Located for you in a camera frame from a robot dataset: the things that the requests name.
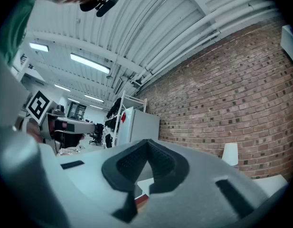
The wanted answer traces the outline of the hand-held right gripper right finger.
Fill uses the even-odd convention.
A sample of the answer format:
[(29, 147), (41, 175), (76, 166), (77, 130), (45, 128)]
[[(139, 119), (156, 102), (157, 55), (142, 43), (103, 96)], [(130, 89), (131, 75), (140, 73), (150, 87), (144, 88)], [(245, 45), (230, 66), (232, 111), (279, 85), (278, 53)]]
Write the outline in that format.
[(136, 228), (243, 228), (267, 201), (250, 178), (220, 158), (172, 143), (158, 141), (189, 164), (184, 181), (173, 191), (150, 194), (134, 218)]

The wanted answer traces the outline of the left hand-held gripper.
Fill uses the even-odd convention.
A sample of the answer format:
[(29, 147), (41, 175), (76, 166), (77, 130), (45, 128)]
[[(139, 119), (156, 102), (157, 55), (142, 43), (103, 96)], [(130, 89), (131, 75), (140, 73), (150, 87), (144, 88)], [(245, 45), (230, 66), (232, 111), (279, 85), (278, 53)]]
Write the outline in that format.
[(95, 124), (76, 119), (66, 118), (64, 107), (57, 104), (41, 91), (31, 95), (26, 104), (26, 133), (38, 143), (45, 143), (52, 149), (61, 148), (61, 140), (55, 134), (57, 130), (64, 130), (71, 134), (93, 133)]

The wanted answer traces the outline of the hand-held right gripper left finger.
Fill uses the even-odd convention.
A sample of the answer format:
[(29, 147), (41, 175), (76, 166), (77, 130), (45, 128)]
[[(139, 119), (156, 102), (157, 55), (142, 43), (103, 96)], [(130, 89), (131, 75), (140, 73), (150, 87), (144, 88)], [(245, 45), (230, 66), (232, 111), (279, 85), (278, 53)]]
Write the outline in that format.
[(51, 155), (51, 227), (147, 228), (148, 209), (137, 212), (134, 194), (115, 190), (102, 173), (106, 160), (139, 141), (111, 149), (57, 157)]

